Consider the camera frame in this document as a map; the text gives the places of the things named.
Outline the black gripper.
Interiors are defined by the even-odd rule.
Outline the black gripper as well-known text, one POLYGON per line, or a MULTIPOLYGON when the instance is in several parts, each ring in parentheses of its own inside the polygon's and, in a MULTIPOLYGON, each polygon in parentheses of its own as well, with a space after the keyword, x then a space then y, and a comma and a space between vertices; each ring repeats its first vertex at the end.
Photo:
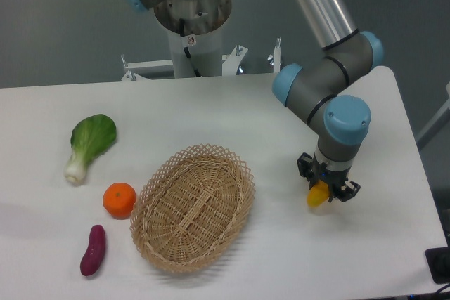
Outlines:
POLYGON ((335 199, 347 202, 354 198, 361 189, 361 186, 354 181, 350 181, 350 185, 346 184, 350 167, 339 171, 330 170, 326 163, 319 163, 315 157, 312 158, 305 152, 297 159, 297 168, 300 176, 309 182, 309 189, 319 181, 328 185, 330 190, 329 202, 335 199))

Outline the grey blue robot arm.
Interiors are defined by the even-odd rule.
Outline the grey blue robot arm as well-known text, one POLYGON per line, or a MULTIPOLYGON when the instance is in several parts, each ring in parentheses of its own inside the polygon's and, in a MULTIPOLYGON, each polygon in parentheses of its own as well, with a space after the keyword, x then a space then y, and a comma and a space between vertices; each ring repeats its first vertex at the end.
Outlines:
MULTIPOLYGON (((224 74, 218 44, 205 39, 228 20, 231 0, 127 1, 135 11, 153 10, 172 39, 176 77, 224 74)), ((382 63, 383 45, 373 33, 357 29, 342 0, 297 1, 324 56, 310 68, 281 66, 274 58, 272 91, 319 137, 314 154, 297 160, 301 177, 309 182, 309 199, 346 202, 360 189, 348 173, 368 133, 371 111, 345 89, 382 63)))

